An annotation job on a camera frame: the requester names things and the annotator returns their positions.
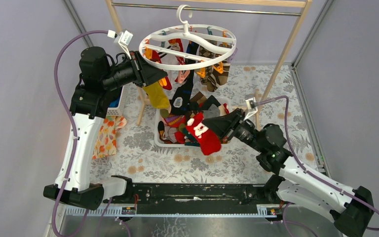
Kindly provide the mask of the yellow mustard sock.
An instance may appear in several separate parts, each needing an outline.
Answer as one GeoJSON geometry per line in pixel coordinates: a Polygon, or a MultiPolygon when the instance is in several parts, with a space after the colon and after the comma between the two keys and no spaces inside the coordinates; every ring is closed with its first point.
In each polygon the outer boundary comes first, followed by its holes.
{"type": "Polygon", "coordinates": [[[143,91],[148,95],[149,101],[154,108],[168,109],[170,107],[169,99],[158,82],[144,86],[143,91]]]}

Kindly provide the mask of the white round sock hanger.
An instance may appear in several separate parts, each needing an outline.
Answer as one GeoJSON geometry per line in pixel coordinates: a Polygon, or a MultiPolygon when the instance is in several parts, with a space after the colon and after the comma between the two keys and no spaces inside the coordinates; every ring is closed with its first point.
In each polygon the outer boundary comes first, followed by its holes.
{"type": "Polygon", "coordinates": [[[159,69],[203,73],[212,68],[222,74],[228,58],[237,51],[236,36],[222,27],[190,24],[182,17],[183,11],[189,8],[189,5],[180,5],[176,11],[180,24],[146,36],[139,45],[139,52],[159,69]]]}

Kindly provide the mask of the red santa sock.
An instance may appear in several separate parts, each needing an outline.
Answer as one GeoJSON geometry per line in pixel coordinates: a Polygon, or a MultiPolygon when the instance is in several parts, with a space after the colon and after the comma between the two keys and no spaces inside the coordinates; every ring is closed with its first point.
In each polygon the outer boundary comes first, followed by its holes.
{"type": "Polygon", "coordinates": [[[218,152],[221,141],[218,136],[204,124],[203,113],[198,113],[186,122],[187,131],[196,139],[205,156],[218,152]]]}

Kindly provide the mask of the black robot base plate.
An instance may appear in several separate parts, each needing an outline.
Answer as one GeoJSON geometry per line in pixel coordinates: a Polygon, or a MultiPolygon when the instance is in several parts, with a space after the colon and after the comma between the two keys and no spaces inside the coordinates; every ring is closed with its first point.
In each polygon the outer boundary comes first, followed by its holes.
{"type": "Polygon", "coordinates": [[[149,204],[166,200],[231,200],[237,203],[280,204],[282,199],[261,184],[135,183],[127,194],[113,197],[115,204],[149,204]]]}

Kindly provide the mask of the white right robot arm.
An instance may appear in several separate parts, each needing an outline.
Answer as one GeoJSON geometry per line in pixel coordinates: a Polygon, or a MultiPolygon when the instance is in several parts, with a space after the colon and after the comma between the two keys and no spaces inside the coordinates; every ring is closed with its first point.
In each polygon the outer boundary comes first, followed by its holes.
{"type": "Polygon", "coordinates": [[[219,138],[236,138],[260,154],[260,166],[273,173],[263,190],[269,203],[279,200],[293,202],[332,222],[348,237],[361,237],[373,217],[372,193],[363,186],[354,189],[299,163],[294,154],[285,149],[287,140],[280,126],[269,123],[258,130],[236,109],[228,115],[202,121],[219,138]]]}

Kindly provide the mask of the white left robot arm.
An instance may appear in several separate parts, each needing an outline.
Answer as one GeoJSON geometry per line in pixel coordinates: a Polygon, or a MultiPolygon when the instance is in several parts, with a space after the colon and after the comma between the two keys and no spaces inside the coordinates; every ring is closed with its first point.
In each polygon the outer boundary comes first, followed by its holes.
{"type": "Polygon", "coordinates": [[[105,199],[116,197],[127,203],[133,198],[131,179],[114,176],[93,184],[90,165],[99,130],[111,102],[122,95],[128,84],[157,84],[167,73],[147,63],[137,51],[116,63],[101,47],[81,52],[79,84],[73,93],[68,116],[71,131],[65,158],[52,185],[43,190],[46,198],[89,210],[96,210],[105,199]]]}

